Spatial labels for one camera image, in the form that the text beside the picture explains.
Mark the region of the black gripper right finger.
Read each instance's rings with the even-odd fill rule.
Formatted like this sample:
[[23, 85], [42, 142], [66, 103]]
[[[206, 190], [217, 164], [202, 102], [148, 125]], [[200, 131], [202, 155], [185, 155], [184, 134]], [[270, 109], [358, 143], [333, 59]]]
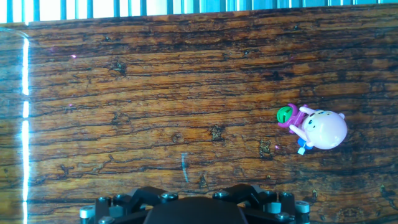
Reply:
[[215, 192], [213, 199], [235, 208], [244, 223], [310, 224], [310, 204], [289, 192], [238, 184]]

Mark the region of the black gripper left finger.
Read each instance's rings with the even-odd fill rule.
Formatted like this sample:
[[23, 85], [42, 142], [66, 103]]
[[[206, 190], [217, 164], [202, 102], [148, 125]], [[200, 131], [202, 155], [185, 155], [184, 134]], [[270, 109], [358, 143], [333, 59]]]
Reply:
[[155, 187], [135, 188], [125, 194], [99, 197], [93, 205], [81, 207], [80, 223], [116, 223], [121, 218], [145, 211], [146, 206], [155, 207], [174, 200], [178, 200], [176, 192], [168, 192]]

